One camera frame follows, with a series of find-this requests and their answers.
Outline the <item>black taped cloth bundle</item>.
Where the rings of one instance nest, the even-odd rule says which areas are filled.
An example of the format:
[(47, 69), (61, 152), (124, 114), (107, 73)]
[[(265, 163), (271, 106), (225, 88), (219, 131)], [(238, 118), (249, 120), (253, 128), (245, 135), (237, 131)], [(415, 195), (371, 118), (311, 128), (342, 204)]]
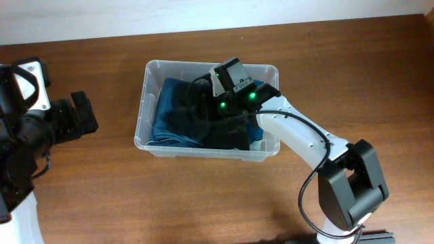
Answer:
[(172, 107), (165, 114), (167, 129), (173, 134), (188, 137), (194, 141), (202, 141), (210, 133), (210, 126), (202, 123), (208, 119), (208, 95), (210, 85), (199, 82), (190, 85), (181, 82), (172, 90)]

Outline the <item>light blue jeans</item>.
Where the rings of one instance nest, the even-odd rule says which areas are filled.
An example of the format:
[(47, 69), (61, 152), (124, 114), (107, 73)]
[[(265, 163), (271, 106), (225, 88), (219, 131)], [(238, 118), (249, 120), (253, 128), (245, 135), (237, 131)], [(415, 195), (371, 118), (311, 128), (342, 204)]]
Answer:
[(262, 151), (262, 140), (254, 141), (250, 144), (250, 150), (251, 151)]

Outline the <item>dark blue jeans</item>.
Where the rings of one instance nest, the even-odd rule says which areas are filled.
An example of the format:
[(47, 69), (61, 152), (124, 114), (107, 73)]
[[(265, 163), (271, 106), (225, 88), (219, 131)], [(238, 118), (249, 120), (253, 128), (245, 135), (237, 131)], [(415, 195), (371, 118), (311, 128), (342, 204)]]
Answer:
[(202, 148), (201, 139), (186, 136), (180, 125), (187, 125), (185, 113), (185, 91), (189, 82), (167, 78), (163, 82), (147, 146), (171, 146), (182, 148)]

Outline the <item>black taped shirt bundle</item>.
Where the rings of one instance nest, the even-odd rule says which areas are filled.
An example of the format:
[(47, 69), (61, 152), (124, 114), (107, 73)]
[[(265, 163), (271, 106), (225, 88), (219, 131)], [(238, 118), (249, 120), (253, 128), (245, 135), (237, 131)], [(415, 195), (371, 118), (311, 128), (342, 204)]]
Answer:
[(240, 120), (212, 125), (210, 132), (203, 139), (203, 145), (211, 149), (249, 150), (248, 123)]

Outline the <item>blue taped shirt bundle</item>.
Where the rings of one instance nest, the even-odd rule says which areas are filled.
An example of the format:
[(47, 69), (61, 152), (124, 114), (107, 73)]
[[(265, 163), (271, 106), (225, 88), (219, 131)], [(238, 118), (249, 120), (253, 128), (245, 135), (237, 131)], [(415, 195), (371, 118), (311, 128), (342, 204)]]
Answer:
[[(254, 80), (254, 84), (256, 85), (256, 87), (259, 87), (260, 85), (263, 84), (263, 82)], [(249, 92), (248, 95), (249, 101), (253, 100), (254, 98), (257, 98), (257, 95), (251, 95), (253, 93), (254, 93), (253, 91)], [(264, 133), (263, 130), (257, 127), (253, 122), (251, 122), (251, 119), (249, 119), (249, 121), (246, 123), (246, 127), (248, 130), (249, 144), (253, 144), (254, 142), (262, 140), (263, 133)]]

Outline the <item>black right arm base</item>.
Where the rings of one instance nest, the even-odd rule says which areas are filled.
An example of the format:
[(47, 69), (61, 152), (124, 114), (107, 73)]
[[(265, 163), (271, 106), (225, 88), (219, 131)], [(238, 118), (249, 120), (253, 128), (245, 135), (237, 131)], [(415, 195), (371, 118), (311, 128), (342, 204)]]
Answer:
[[(290, 239), (283, 242), (284, 244), (319, 244), (315, 235), (308, 237)], [(357, 242), (358, 244), (396, 244), (395, 237), (391, 232), (368, 232), (363, 233)]]

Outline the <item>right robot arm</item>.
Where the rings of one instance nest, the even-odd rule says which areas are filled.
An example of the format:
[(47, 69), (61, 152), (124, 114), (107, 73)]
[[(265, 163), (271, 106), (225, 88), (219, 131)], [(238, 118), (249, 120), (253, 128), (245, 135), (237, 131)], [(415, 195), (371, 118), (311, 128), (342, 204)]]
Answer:
[[(389, 197), (374, 147), (366, 140), (352, 144), (331, 134), (297, 111), (268, 83), (255, 84), (238, 58), (217, 64), (204, 74), (216, 99), (218, 120), (210, 125), (250, 120), (275, 136), (312, 169), (298, 193), (298, 210), (317, 233), (314, 243), (381, 243), (382, 235), (364, 235), (364, 222)], [(303, 196), (318, 181), (319, 206), (325, 215), (316, 226), (303, 207)]]

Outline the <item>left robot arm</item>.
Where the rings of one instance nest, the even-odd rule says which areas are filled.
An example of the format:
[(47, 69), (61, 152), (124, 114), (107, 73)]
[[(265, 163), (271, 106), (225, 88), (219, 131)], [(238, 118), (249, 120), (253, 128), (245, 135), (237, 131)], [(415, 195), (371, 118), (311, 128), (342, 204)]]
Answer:
[(1, 242), (42, 243), (34, 180), (51, 167), (51, 147), (98, 130), (84, 91), (51, 101), (47, 64), (1, 65)]

